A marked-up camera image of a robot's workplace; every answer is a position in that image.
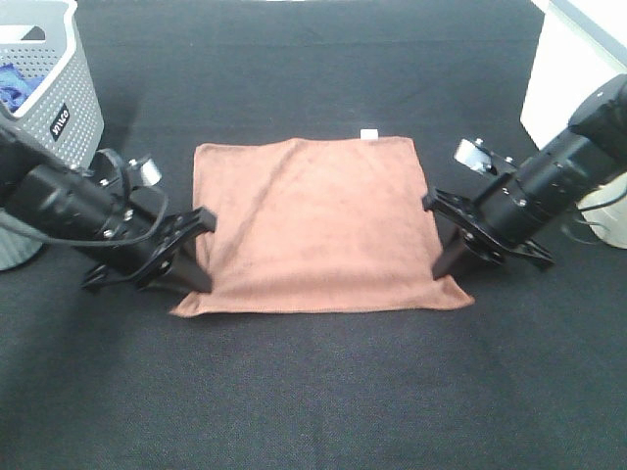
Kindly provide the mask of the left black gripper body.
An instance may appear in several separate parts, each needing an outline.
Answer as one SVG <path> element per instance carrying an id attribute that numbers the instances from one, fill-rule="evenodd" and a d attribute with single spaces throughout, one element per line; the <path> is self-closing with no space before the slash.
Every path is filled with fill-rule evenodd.
<path id="1" fill-rule="evenodd" d="M 102 230 L 104 241 L 80 250 L 97 265 L 87 271 L 82 287 L 98 292 L 129 283 L 140 290 L 166 289 L 166 272 L 175 250 L 193 242 L 194 210 L 167 215 L 168 195 L 157 185 L 132 189 L 128 161 L 112 149 L 96 153 L 91 170 L 97 183 L 116 199 L 113 218 Z"/>

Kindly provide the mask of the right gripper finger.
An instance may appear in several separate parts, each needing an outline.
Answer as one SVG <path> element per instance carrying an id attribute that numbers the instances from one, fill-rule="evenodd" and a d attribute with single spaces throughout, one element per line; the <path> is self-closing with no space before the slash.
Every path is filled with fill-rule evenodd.
<path id="1" fill-rule="evenodd" d="M 426 212 L 436 212 L 438 210 L 439 196 L 436 189 L 428 191 L 422 197 L 422 205 Z"/>
<path id="2" fill-rule="evenodd" d="M 461 276 L 478 265 L 476 239 L 470 232 L 458 229 L 444 244 L 431 272 L 434 280 L 446 276 Z"/>

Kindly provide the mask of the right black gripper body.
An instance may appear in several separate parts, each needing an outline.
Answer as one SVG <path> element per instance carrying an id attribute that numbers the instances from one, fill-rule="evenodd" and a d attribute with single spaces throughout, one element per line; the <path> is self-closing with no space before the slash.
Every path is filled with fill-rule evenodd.
<path id="1" fill-rule="evenodd" d="M 502 172 L 476 198 L 449 193 L 437 188 L 438 212 L 476 239 L 478 265 L 500 266 L 507 257 L 525 259 L 541 270 L 555 264 L 551 253 L 532 240 L 533 235 L 553 217 L 540 208 L 538 198 L 525 189 L 528 178 L 546 181 L 552 165 L 552 152 L 539 152 L 515 171 Z"/>

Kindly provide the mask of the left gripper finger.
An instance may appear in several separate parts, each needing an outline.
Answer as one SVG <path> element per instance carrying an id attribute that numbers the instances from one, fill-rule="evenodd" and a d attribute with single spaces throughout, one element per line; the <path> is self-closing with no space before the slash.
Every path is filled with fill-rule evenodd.
<path id="1" fill-rule="evenodd" d="M 205 207 L 194 210 L 194 222 L 196 230 L 200 234 L 215 233 L 217 229 L 216 215 Z"/>
<path id="2" fill-rule="evenodd" d="M 213 279 L 198 263 L 195 249 L 185 242 L 177 248 L 169 260 L 166 286 L 179 293 L 205 293 L 213 290 Z"/>

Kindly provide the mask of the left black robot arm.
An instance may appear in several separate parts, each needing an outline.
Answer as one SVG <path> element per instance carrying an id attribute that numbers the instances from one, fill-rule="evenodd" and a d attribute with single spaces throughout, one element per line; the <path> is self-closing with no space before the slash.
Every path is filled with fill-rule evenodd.
<path id="1" fill-rule="evenodd" d="M 212 277 L 191 242 L 215 232 L 204 207 L 170 214 L 169 196 L 148 181 L 151 160 L 124 160 L 112 149 L 89 167 L 70 166 L 27 132 L 1 121 L 2 227 L 47 245 L 73 248 L 95 261 L 82 288 L 128 283 L 140 290 L 209 293 Z"/>

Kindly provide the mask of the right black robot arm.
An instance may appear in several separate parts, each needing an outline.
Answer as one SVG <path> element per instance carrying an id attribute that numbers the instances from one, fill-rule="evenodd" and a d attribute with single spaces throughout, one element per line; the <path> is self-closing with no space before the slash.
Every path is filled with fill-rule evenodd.
<path id="1" fill-rule="evenodd" d="M 491 183 L 473 199 L 440 189 L 423 197 L 425 210 L 456 226 L 432 265 L 433 278 L 499 266 L 508 257 L 545 270 L 553 266 L 553 257 L 533 236 L 626 171 L 626 76 L 619 74 L 595 90 L 567 126 L 522 164 L 479 139 L 461 140 L 454 157 Z"/>

